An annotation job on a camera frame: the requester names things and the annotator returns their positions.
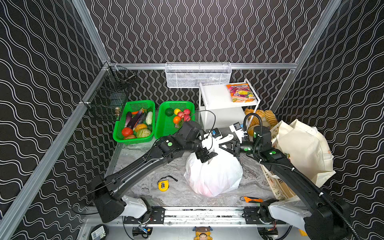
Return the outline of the red apple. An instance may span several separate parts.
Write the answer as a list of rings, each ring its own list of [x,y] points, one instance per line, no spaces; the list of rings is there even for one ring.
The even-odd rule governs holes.
[[[184,115],[184,122],[189,122],[191,120],[190,115]]]

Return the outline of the white plastic grocery bag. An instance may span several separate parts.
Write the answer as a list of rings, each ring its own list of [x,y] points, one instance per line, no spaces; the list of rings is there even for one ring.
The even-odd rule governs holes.
[[[202,163],[191,154],[186,163],[184,177],[191,189],[206,197],[236,190],[243,178],[243,168],[239,160],[228,152],[219,149],[218,155]]]

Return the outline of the cream canvas tote bag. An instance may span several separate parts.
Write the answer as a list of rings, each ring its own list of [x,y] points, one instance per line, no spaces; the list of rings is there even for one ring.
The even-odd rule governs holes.
[[[336,173],[328,142],[316,127],[299,120],[291,124],[280,121],[271,129],[271,134],[272,147],[283,152],[294,167],[317,187],[321,187]]]

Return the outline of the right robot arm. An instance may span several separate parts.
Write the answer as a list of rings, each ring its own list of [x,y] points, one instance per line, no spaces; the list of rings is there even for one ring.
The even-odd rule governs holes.
[[[220,149],[235,157],[240,153],[247,154],[277,175],[305,205],[304,209],[300,209],[281,201],[273,202],[268,205],[272,219],[304,230],[312,240],[342,240],[348,236],[357,240],[361,238],[351,223],[349,204],[323,192],[282,151],[273,148],[272,135],[267,128],[254,131],[252,141],[249,141],[245,130],[241,132],[243,136],[220,144]]]

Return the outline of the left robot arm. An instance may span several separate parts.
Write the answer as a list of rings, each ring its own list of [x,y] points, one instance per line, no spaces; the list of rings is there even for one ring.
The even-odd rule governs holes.
[[[143,199],[125,197],[128,190],[150,173],[180,158],[185,152],[194,153],[202,163],[217,156],[203,147],[204,131],[190,121],[174,134],[159,138],[152,148],[133,163],[112,175],[92,179],[90,195],[103,223],[120,216],[145,218],[151,206]]]

